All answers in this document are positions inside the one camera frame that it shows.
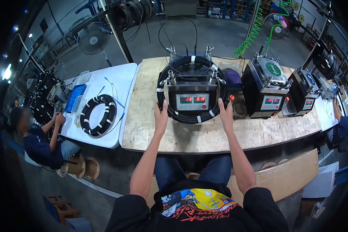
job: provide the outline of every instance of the blue t-shirt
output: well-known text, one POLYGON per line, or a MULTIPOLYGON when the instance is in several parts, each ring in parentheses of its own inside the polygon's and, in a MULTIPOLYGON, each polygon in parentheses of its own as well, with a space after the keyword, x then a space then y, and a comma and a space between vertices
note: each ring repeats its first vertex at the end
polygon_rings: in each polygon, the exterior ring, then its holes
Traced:
POLYGON ((348 134, 348 117, 340 116, 340 123, 334 127, 334 133, 339 134, 339 139, 348 134))
POLYGON ((50 152, 50 144, 40 127, 33 127, 29 131, 30 135, 23 138, 24 150, 28 157, 40 165, 48 166, 51 169, 59 169, 64 161, 60 149, 60 141, 57 141, 56 148, 50 152))

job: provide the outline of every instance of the green coiled hose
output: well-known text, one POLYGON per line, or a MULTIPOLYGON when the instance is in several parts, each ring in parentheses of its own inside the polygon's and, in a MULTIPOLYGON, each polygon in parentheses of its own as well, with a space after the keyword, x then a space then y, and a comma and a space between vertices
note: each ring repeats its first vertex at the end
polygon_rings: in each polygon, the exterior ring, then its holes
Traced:
MULTIPOLYGON (((289 16, 289 12, 288 12, 288 11, 286 10, 286 8, 283 6, 283 3, 292 4, 292 0, 289 0, 288 2, 280 2, 281 8, 283 8, 284 11, 285 11, 286 13, 285 13, 285 14, 277 14, 276 17, 277 17, 278 24, 272 26, 272 28, 271 28, 271 30, 270 30, 270 35, 269 35, 269 39, 268 39, 268 43, 267 43, 267 47, 266 47, 265 53, 267 53, 267 51, 268 51, 269 44, 270 44, 270 41, 271 41, 271 39, 272 39, 273 29, 274 29, 276 26, 283 27, 283 25, 282 25, 282 23, 281 23, 281 21, 280 21, 280 19, 279 19, 279 16, 280 16, 280 15, 282 15, 282 16, 289 16)), ((242 53, 244 53, 245 50, 246 50, 247 48, 249 48, 248 45, 251 45, 251 44, 250 44, 250 41, 251 41, 251 42, 254 42, 253 39, 256 39, 256 35, 259 34, 259 33, 258 33, 258 31, 260 30, 259 27, 262 25, 260 21, 263 20, 263 19, 260 17, 260 16, 262 16, 262 13, 261 13, 262 9, 261 9, 261 7, 260 7, 261 5, 262 5, 262 4, 260 3, 260 4, 259 4, 259 7, 258 7, 258 13, 257 13, 256 18, 255 18, 255 23, 254 23, 254 25, 253 25, 253 29, 252 29, 250 35, 246 38, 246 40, 245 40, 245 41, 236 49, 236 51, 233 53, 233 55, 232 55, 233 58, 235 58, 235 55, 240 56, 242 53)))

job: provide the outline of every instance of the plywood tabletop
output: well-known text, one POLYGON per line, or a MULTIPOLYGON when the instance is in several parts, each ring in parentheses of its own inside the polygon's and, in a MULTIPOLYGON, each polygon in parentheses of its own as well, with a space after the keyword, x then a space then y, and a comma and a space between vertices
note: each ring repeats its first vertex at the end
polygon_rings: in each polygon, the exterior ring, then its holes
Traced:
MULTIPOLYGON (((159 73, 167 66, 165 57, 142 61, 126 116, 121 147, 145 151, 155 131, 154 105, 157 102, 157 80, 159 73)), ((228 60, 213 58, 219 62, 240 63, 249 60, 228 60)), ((294 69, 281 67, 289 77, 294 69)), ((233 130, 242 149, 271 146, 294 140, 320 131, 316 108, 303 117, 284 117, 280 112, 269 119, 237 119, 233 130)), ((171 118, 158 151, 160 153, 225 153, 229 151, 228 140, 219 116, 199 124, 184 124, 171 118)))

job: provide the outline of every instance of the control panel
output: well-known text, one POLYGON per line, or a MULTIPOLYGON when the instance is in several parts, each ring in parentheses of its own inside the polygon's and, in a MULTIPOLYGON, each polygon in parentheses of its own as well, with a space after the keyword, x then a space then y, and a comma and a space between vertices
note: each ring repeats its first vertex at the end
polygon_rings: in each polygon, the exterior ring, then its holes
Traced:
POLYGON ((265 95, 260 110, 278 110, 280 108, 282 96, 265 95))
POLYGON ((307 98, 305 100, 303 110, 312 109, 313 103, 314 103, 314 99, 307 98))
POLYGON ((209 94, 176 94, 178 111, 209 110, 209 94))

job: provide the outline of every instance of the ceiling light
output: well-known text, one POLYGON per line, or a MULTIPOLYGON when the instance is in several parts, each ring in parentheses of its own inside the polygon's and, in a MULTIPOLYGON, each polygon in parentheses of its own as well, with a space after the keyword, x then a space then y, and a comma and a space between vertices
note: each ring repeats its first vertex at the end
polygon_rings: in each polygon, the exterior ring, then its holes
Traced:
POLYGON ((11 63, 8 65, 7 69, 6 69, 5 72, 4 72, 3 80, 4 80, 4 79, 7 80, 7 79, 10 78, 10 75, 11 75, 10 67, 11 67, 11 63))

